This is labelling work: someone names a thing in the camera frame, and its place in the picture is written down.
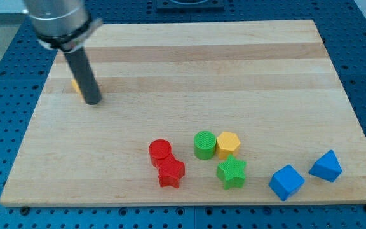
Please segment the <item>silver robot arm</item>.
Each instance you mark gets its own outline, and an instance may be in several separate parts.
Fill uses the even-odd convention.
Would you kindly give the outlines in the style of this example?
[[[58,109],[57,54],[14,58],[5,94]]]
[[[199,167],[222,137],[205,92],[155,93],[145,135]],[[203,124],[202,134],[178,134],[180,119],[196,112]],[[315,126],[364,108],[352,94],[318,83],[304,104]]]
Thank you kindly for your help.
[[[83,0],[24,0],[39,44],[72,53],[103,24],[94,19]]]

